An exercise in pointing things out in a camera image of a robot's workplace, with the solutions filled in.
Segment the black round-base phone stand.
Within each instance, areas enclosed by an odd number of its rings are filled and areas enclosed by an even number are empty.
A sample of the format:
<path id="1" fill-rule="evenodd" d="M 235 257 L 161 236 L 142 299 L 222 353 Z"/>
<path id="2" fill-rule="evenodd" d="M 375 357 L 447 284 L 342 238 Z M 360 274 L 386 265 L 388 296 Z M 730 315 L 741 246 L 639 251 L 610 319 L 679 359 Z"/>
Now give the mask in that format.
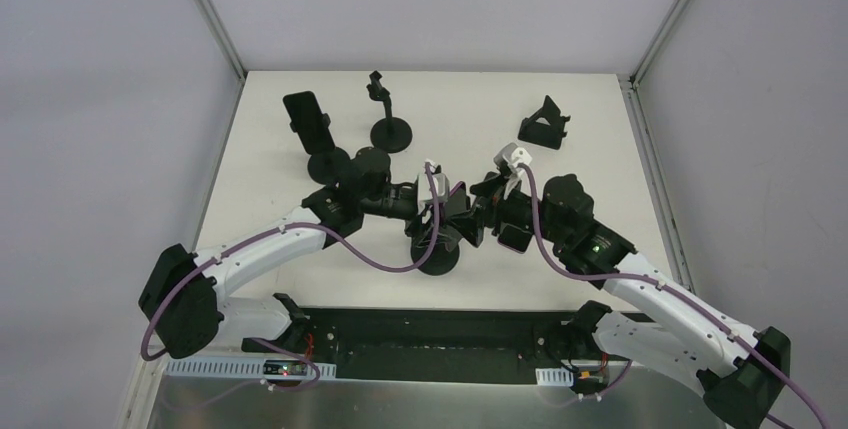
<path id="1" fill-rule="evenodd" d="M 384 117 L 378 120 L 370 130 L 370 141 L 375 148 L 389 154 L 407 149 L 413 138 L 411 126 L 402 118 L 395 117 L 392 110 L 391 94 L 381 83 L 382 74 L 373 71 L 366 85 L 369 98 L 380 102 L 384 108 Z"/>

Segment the black folding phone stand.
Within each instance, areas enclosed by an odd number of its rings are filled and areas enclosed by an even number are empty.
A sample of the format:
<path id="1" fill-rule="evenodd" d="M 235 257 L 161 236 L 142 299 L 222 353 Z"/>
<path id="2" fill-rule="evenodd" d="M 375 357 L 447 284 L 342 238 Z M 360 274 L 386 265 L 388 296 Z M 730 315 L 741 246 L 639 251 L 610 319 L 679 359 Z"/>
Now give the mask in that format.
<path id="1" fill-rule="evenodd" d="M 517 138 L 520 141 L 552 150 L 560 150 L 567 137 L 566 124 L 570 115 L 564 115 L 550 95 L 531 116 L 522 120 Z"/>

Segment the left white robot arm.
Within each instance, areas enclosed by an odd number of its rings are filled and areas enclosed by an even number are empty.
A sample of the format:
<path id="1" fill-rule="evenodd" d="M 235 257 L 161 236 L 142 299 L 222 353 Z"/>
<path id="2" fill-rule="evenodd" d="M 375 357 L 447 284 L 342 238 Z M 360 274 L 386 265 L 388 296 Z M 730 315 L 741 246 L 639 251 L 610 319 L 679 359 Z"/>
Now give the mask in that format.
<path id="1" fill-rule="evenodd" d="M 459 240 L 477 241 L 465 184 L 451 184 L 432 160 L 412 182 L 393 182 L 390 169 L 388 153 L 363 148 L 328 184 L 259 232 L 201 250 L 181 243 L 163 249 L 138 299 L 148 320 L 141 357 L 183 359 L 227 339 L 266 340 L 281 353 L 297 351 L 305 327 L 291 304 L 235 294 L 270 270 L 335 244 L 383 272 L 450 271 Z M 368 216 L 403 222 L 410 263 L 379 263 L 349 242 Z"/>

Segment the black phone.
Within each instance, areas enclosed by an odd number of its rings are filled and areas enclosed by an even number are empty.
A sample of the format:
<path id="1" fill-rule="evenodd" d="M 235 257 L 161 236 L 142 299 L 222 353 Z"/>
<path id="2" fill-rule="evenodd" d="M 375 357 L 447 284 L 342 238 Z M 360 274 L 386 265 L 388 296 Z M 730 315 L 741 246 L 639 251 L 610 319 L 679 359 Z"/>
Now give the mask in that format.
<path id="1" fill-rule="evenodd" d="M 282 98 L 290 117 L 290 128 L 309 155 L 331 152 L 336 148 L 329 131 L 329 119 L 312 91 L 287 94 Z"/>

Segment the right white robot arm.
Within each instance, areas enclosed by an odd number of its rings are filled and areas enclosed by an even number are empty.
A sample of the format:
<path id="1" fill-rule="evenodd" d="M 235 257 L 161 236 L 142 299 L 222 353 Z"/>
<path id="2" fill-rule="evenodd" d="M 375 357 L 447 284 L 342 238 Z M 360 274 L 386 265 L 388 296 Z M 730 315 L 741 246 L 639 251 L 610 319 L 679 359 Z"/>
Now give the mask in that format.
<path id="1" fill-rule="evenodd" d="M 758 428 L 785 387 L 789 338 L 756 330 L 715 309 L 665 276 L 635 246 L 599 222 L 594 200 L 573 174 L 523 193 L 513 178 L 490 172 L 470 188 L 474 211 L 502 245 L 525 252 L 537 243 L 558 272 L 632 305 L 653 321 L 642 328 L 589 301 L 567 324 L 569 349 L 583 359 L 623 357 L 671 378 L 701 397 L 732 428 Z"/>

